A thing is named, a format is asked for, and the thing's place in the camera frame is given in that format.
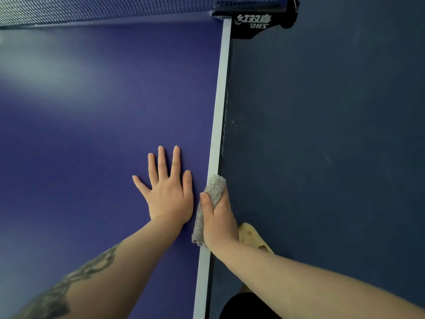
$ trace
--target table tennis net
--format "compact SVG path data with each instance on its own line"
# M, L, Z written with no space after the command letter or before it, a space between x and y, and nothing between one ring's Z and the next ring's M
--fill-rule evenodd
M0 0L0 28L279 4L279 0Z

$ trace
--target black shorts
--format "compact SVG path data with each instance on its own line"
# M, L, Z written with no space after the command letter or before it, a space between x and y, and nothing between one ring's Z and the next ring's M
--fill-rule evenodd
M220 319L280 319L280 317L268 307L254 293L239 293L232 297L224 306Z

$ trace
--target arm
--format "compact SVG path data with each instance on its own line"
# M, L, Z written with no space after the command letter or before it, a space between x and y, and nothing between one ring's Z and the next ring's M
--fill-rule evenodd
M201 204L206 245L280 317L425 318L423 309L384 290L240 243L227 190L214 210L205 193Z
M192 176L180 183L180 149L174 148L168 177L164 148L148 157L152 189L133 176L149 205L151 221L45 291L15 319L124 319L139 299L158 260L193 212Z

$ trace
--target hand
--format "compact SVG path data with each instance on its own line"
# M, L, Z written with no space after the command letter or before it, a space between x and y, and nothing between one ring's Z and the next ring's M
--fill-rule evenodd
M157 217L171 217L177 221L178 225L183 226L190 220L193 213L193 192L192 174L189 170L183 174L183 186L180 182L180 148L174 147L169 177L163 147L158 148L158 171L155 155L149 153L147 158L152 189L149 189L137 176L133 176L133 181L146 199L151 220Z
M225 187L214 210L207 193L201 193L200 197L204 214L204 241L217 256L229 243L239 242L238 225L230 207L229 193Z

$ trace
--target yellow slipper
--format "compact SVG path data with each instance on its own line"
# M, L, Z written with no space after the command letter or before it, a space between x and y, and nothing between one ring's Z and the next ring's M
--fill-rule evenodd
M272 249L261 238L261 236L251 224L242 223L241 225L239 225L239 241L255 248L264 246L266 250L269 251L269 253L274 254Z

